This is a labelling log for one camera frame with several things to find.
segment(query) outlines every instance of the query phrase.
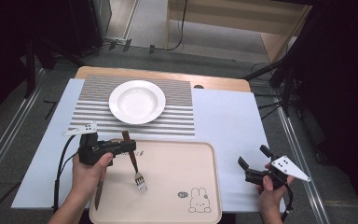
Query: silver fork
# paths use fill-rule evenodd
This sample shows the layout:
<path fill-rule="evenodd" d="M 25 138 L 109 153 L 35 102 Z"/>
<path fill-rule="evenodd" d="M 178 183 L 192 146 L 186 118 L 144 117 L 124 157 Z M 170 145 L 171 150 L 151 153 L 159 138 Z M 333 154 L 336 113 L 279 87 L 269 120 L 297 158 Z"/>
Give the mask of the silver fork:
<path fill-rule="evenodd" d="M 138 186 L 138 189 L 142 193 L 145 193 L 147 191 L 147 186 L 146 186 L 144 177 L 139 172 L 136 172 L 136 174 L 135 174 L 135 183 L 136 183 L 136 186 Z"/>
<path fill-rule="evenodd" d="M 124 131 L 124 132 L 122 132 L 122 134 L 123 134 L 124 141 L 129 142 L 130 141 L 129 132 Z M 131 158 L 133 168 L 135 169 L 135 183 L 136 183 L 136 186 L 138 187 L 138 190 L 140 190 L 142 193 L 145 193 L 147 191 L 147 186 L 146 186 L 146 183 L 145 183 L 144 176 L 141 173 L 139 173 L 139 171 L 138 171 L 138 165 L 136 163 L 135 153 L 133 151 L 131 151 L 131 152 L 129 152 L 129 154 L 130 154 L 130 158 Z"/>

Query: plate rim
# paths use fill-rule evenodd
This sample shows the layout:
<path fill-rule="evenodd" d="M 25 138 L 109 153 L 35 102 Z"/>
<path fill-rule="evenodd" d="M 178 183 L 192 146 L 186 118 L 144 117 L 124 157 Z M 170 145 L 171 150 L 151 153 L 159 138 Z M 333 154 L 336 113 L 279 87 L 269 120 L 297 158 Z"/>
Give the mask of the plate rim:
<path fill-rule="evenodd" d="M 129 88 L 136 87 L 136 85 L 149 89 L 151 92 L 155 94 L 157 98 L 157 106 L 155 111 L 153 111 L 150 115 L 141 119 L 135 119 L 125 116 L 125 114 L 121 113 L 121 111 L 118 109 L 117 106 L 117 100 L 119 98 L 119 95 L 124 91 L 128 90 Z M 108 104 L 109 104 L 109 109 L 112 112 L 113 116 L 115 116 L 115 118 L 117 118 L 118 120 L 128 124 L 145 124 L 158 118 L 158 116 L 161 115 L 166 105 L 166 97 L 164 91 L 158 85 L 150 81 L 137 79 L 137 80 L 126 81 L 115 87 L 115 89 L 110 93 Z"/>

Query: gray and white striped mat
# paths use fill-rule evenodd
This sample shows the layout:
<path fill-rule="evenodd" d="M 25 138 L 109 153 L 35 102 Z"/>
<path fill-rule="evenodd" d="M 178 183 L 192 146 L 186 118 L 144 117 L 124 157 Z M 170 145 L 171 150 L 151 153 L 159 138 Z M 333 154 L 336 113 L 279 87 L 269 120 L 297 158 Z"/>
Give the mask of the gray and white striped mat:
<path fill-rule="evenodd" d="M 109 109 L 109 96 L 120 84 L 139 80 L 131 77 L 109 77 L 90 75 L 86 78 L 76 104 L 68 130 L 97 122 L 98 133 L 157 134 L 194 138 L 194 116 L 191 86 L 188 81 L 147 79 L 159 86 L 165 94 L 166 105 L 161 115 L 146 124 L 128 124 L 113 116 Z"/>

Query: tray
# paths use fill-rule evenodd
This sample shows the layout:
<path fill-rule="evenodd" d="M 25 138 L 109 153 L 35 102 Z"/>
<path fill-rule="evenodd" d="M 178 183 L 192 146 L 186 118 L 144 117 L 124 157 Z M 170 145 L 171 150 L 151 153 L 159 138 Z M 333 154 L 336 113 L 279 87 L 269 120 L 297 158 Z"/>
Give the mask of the tray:
<path fill-rule="evenodd" d="M 106 170 L 99 209 L 92 198 L 94 223 L 217 223 L 220 194 L 213 147 L 207 143 L 137 141 L 135 156 L 147 192 L 134 181 L 129 155 Z"/>

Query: bunny illustration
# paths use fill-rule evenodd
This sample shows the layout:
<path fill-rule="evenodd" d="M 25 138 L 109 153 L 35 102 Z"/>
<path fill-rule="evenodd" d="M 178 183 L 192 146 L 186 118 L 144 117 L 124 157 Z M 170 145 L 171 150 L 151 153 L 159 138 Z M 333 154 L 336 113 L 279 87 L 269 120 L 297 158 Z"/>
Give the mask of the bunny illustration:
<path fill-rule="evenodd" d="M 210 203 L 206 189 L 192 189 L 189 212 L 194 213 L 210 213 Z"/>

